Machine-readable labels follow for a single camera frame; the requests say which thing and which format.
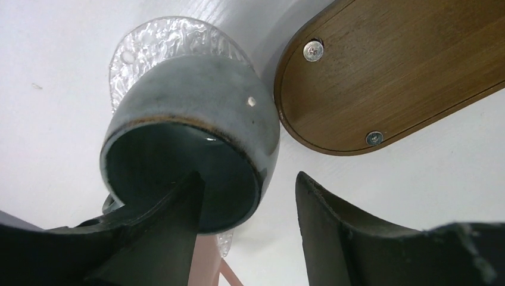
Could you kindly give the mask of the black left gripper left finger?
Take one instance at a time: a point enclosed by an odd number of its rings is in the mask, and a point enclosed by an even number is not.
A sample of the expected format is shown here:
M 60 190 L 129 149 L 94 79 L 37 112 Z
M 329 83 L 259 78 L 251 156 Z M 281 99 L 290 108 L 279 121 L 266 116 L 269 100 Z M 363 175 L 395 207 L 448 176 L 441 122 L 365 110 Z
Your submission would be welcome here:
M 187 285 L 204 187 L 192 172 L 152 202 L 74 228 L 1 225 L 1 284 Z

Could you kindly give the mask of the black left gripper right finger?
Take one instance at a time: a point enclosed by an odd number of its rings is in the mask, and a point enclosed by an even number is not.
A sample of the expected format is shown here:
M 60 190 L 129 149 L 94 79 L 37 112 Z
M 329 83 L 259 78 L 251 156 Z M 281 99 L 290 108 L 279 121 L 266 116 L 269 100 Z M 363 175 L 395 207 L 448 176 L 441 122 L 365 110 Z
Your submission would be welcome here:
M 358 208 L 304 172 L 295 196 L 310 285 L 504 284 L 504 223 L 417 231 Z

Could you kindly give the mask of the grey-green ceramic mug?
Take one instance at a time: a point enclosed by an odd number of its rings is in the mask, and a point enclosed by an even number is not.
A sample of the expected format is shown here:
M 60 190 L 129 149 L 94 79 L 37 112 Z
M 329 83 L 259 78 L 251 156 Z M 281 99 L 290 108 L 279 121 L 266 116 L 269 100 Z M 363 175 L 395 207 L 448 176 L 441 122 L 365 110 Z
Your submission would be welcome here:
M 244 63 L 214 55 L 157 64 L 116 108 L 101 175 L 126 206 L 154 201 L 191 172 L 205 183 L 201 234 L 247 221 L 278 159 L 280 126 L 270 91 Z

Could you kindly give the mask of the pink mug white inside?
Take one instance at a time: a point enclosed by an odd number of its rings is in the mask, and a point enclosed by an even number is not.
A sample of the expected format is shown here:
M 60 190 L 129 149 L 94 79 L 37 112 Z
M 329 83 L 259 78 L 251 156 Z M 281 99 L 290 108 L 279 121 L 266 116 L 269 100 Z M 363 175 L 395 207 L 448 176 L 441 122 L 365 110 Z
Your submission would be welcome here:
M 221 257 L 214 235 L 199 235 L 195 240 L 187 286 L 218 286 L 223 276 L 231 286 L 243 286 Z

